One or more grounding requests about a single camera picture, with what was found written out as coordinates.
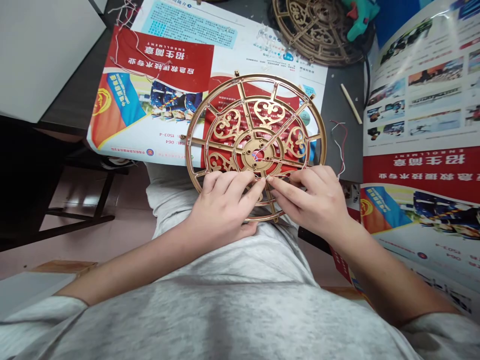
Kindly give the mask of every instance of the sleeve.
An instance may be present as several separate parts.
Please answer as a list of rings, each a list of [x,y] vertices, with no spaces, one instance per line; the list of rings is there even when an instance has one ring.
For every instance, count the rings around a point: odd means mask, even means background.
[[[11,359],[64,320],[88,306],[67,296],[51,296],[0,321],[0,360]]]
[[[465,316],[432,313],[400,330],[425,360],[480,359],[480,326]]]

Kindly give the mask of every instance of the glue gun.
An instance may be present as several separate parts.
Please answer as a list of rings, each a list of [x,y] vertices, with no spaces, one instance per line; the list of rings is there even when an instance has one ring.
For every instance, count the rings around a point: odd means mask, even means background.
[[[341,0],[341,2],[350,9],[346,15],[355,20],[346,35],[348,41],[352,43],[358,35],[365,32],[369,22],[379,13],[380,6],[376,0]]]

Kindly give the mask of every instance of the person's left hand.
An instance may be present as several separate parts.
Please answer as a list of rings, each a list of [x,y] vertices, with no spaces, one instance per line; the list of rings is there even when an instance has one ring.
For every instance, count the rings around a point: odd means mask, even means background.
[[[215,249],[254,235],[258,223],[243,224],[265,187],[265,179],[261,178],[243,195],[254,179],[252,171],[207,174],[185,225]]]

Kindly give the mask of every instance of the wooden stick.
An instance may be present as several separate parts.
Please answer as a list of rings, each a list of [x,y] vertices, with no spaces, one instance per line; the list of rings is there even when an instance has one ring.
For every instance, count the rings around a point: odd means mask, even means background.
[[[346,100],[347,100],[348,103],[350,104],[351,110],[353,111],[353,115],[355,115],[356,120],[358,121],[358,123],[359,123],[360,125],[362,125],[362,124],[363,124],[362,118],[360,117],[357,109],[355,108],[354,102],[352,101],[352,98],[350,97],[349,92],[347,91],[347,89],[345,88],[345,86],[344,86],[343,84],[340,84],[340,87],[341,87],[341,89],[342,89],[342,91],[343,91],[343,94],[344,94],[345,97],[346,97]]]

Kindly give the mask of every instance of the dark gray table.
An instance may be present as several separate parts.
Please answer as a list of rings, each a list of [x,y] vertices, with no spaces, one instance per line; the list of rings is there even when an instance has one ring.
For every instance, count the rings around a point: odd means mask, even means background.
[[[240,16],[264,23],[277,29],[275,21],[269,16],[272,0],[229,0],[215,5]],[[106,10],[117,8],[123,0],[109,0]],[[112,29],[117,18],[117,12],[102,17],[107,30],[90,50],[78,69],[65,84],[64,88],[45,112],[36,127],[66,134],[85,136],[89,127],[97,90],[102,76],[105,59],[112,38]],[[359,114],[363,113],[364,103],[364,71],[363,64],[343,68],[329,68],[321,116],[327,130],[326,164],[336,172],[340,170],[342,161],[340,152],[335,145],[330,130],[335,124],[330,120],[345,122],[348,128],[348,138],[345,143],[346,171],[341,179],[356,183],[362,182],[362,144],[363,129],[358,125],[352,110],[344,97],[340,84],[344,84],[356,105]],[[343,130],[335,129],[335,138],[341,144]]]

